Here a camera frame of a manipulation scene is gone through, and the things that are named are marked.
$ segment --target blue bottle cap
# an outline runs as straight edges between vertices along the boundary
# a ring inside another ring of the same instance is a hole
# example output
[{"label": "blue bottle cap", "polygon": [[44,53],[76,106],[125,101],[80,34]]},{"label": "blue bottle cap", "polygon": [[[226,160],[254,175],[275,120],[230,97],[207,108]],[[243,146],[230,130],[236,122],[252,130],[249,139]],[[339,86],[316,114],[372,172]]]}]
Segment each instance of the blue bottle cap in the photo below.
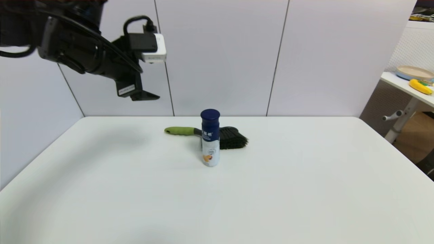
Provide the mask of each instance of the blue bottle cap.
[{"label": "blue bottle cap", "polygon": [[220,117],[220,112],[215,109],[206,109],[201,113],[202,125],[212,126],[218,124],[218,118]]}]

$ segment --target plate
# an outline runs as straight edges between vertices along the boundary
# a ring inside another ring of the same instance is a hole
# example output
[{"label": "plate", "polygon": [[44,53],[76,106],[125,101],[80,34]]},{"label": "plate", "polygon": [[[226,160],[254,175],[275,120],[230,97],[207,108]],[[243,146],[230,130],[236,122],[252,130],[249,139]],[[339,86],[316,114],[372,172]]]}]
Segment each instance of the plate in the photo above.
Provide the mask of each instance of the plate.
[{"label": "plate", "polygon": [[398,72],[396,72],[396,75],[403,78],[403,79],[431,80],[434,78],[434,73],[432,73],[431,71],[428,71],[426,69],[421,69],[418,67],[402,65],[402,66],[398,66],[397,69],[398,69]]}]

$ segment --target banana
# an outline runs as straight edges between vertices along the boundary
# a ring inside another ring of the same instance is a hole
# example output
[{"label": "banana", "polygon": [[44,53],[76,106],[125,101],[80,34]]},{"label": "banana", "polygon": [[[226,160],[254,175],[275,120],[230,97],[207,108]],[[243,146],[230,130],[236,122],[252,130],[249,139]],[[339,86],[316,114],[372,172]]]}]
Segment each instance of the banana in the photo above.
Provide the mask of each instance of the banana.
[{"label": "banana", "polygon": [[433,91],[431,89],[429,89],[428,87],[422,85],[419,83],[418,80],[416,79],[411,79],[410,82],[408,83],[412,88],[418,90],[421,93],[425,93],[430,95],[431,93],[433,93]]}]

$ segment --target black bristles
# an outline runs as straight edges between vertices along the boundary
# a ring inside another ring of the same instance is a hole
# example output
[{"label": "black bristles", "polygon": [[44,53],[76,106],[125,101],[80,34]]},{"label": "black bristles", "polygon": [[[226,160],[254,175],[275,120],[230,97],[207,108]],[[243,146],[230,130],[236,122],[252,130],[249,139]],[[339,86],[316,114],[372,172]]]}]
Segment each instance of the black bristles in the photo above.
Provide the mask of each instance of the black bristles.
[{"label": "black bristles", "polygon": [[247,145],[248,139],[238,132],[235,127],[220,128],[220,149],[243,148]]}]

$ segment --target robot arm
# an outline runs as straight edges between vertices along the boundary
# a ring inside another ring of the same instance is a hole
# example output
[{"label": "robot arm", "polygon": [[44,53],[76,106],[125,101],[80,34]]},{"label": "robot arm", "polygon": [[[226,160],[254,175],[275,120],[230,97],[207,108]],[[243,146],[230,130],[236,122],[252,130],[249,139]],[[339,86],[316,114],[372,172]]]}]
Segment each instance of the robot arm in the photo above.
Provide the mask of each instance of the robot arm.
[{"label": "robot arm", "polygon": [[[124,35],[113,42],[101,36],[99,24],[106,0],[3,0],[0,1],[0,46],[29,46],[22,53],[0,51],[20,58],[38,49],[39,56],[84,74],[105,76],[116,82],[120,97],[133,101],[156,100],[142,90],[139,59],[164,49],[164,39],[147,16],[125,22]],[[147,20],[143,33],[128,33],[137,20]]]}]

